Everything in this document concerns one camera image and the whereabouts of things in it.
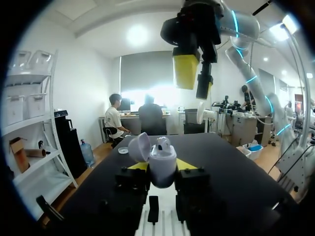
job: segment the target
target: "blue container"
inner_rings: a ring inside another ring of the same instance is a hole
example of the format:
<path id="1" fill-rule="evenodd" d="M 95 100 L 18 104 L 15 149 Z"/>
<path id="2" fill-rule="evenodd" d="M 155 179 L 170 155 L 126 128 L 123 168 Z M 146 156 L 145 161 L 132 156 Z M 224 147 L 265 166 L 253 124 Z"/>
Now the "blue container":
<path id="1" fill-rule="evenodd" d="M 80 147 L 86 164 L 88 167 L 91 167 L 95 163 L 91 145 L 85 143 L 84 140 L 81 139 Z"/>

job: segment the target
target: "white storage box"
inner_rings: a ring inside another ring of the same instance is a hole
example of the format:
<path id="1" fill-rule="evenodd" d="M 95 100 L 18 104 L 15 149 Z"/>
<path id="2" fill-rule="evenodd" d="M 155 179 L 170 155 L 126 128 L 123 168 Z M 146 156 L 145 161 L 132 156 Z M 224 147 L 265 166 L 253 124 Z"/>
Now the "white storage box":
<path id="1" fill-rule="evenodd" d="M 14 72 L 21 72 L 27 69 L 30 57 L 31 52 L 29 51 L 16 51 L 9 65 L 9 69 Z"/>
<path id="2" fill-rule="evenodd" d="M 11 125 L 23 120 L 24 96 L 12 96 L 6 99 L 6 123 Z"/>
<path id="3" fill-rule="evenodd" d="M 264 149 L 264 147 L 263 147 L 262 145 L 259 145 L 259 144 L 249 144 L 249 147 L 255 147 L 255 146 L 260 146 L 260 149 L 257 150 L 257 151 L 251 151 L 251 154 L 250 154 L 249 157 L 248 157 L 250 160 L 253 160 L 253 161 L 259 158 L 259 156 L 260 156 L 262 150 Z M 243 148 L 245 148 L 245 149 L 248 150 L 247 144 L 243 145 Z"/>
<path id="4" fill-rule="evenodd" d="M 50 67 L 53 63 L 53 55 L 41 50 L 37 50 L 29 62 L 29 67 L 31 70 L 38 71 L 50 71 Z"/>
<path id="5" fill-rule="evenodd" d="M 250 157 L 252 153 L 251 151 L 249 151 L 247 148 L 244 148 L 244 147 L 237 147 L 237 149 L 248 158 Z"/>
<path id="6" fill-rule="evenodd" d="M 45 115 L 46 94 L 32 94 L 26 98 L 29 118 Z"/>

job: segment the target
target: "blue led strip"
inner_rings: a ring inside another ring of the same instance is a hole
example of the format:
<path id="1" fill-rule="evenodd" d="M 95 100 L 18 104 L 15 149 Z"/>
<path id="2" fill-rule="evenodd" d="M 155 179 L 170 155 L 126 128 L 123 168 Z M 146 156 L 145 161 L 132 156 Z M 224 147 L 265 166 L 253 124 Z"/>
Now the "blue led strip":
<path id="1" fill-rule="evenodd" d="M 236 19 L 236 15 L 235 15 L 235 12 L 234 11 L 231 11 L 232 12 L 232 16 L 233 16 L 233 20 L 234 20 L 234 24 L 235 24 L 235 30 L 236 32 L 238 32 L 238 23 L 237 23 L 237 19 Z"/>
<path id="2" fill-rule="evenodd" d="M 253 81 L 253 80 L 256 79 L 257 77 L 258 77 L 257 75 L 254 76 L 254 77 L 252 77 L 250 80 L 247 80 L 246 83 L 249 83 L 250 81 Z"/>
<path id="3" fill-rule="evenodd" d="M 265 96 L 265 98 L 266 98 L 267 101 L 269 102 L 269 105 L 270 105 L 270 107 L 271 107 L 271 113 L 273 113 L 273 112 L 274 112 L 274 108 L 272 107 L 272 104 L 271 104 L 269 98 L 268 98 L 267 96 Z"/>
<path id="4" fill-rule="evenodd" d="M 281 134 L 282 132 L 284 132 L 284 130 L 287 129 L 288 127 L 290 127 L 290 126 L 291 126 L 291 124 L 288 124 L 285 128 L 283 128 L 282 130 L 280 130 L 280 131 L 277 133 L 277 136 L 278 136 L 279 134 Z"/>
<path id="5" fill-rule="evenodd" d="M 240 50 L 238 50 L 238 49 L 236 49 L 236 51 L 238 52 L 238 54 L 241 56 L 241 58 L 243 59 L 244 57 L 243 57 L 243 55 L 242 55 L 242 53 L 241 53 L 241 51 Z"/>
<path id="6" fill-rule="evenodd" d="M 247 48 L 240 48 L 240 47 L 237 47 L 232 41 L 231 41 L 232 45 L 234 48 L 237 48 L 239 50 L 246 50 Z"/>

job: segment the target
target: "person standing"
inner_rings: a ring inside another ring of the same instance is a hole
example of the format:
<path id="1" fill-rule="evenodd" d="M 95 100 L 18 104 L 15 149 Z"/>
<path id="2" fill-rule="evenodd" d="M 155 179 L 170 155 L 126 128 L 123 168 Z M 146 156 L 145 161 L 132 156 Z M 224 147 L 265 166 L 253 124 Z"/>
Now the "person standing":
<path id="1" fill-rule="evenodd" d="M 109 135 L 109 137 L 116 139 L 118 137 L 124 138 L 126 135 L 131 135 L 130 131 L 122 126 L 119 112 L 117 111 L 117 108 L 120 107 L 120 103 L 122 101 L 121 95 L 116 93 L 112 94 L 109 97 L 109 101 L 111 107 L 108 108 L 105 113 L 105 127 L 114 127 L 117 129 L 117 133 Z"/>
<path id="2" fill-rule="evenodd" d="M 244 93 L 244 100 L 245 100 L 242 107 L 247 106 L 247 107 L 251 108 L 251 103 L 253 106 L 255 106 L 256 102 L 255 102 L 254 96 L 252 95 L 252 92 L 249 91 L 249 89 L 246 85 L 242 86 L 242 92 Z"/>

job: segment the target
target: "paper tube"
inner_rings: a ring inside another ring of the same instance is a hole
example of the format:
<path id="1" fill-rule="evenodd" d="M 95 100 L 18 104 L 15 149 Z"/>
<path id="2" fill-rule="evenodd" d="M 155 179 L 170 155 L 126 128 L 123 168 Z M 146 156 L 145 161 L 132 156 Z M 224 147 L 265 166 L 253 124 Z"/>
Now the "paper tube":
<path id="1" fill-rule="evenodd" d="M 44 149 L 25 149 L 26 156 L 45 157 L 46 151 Z"/>

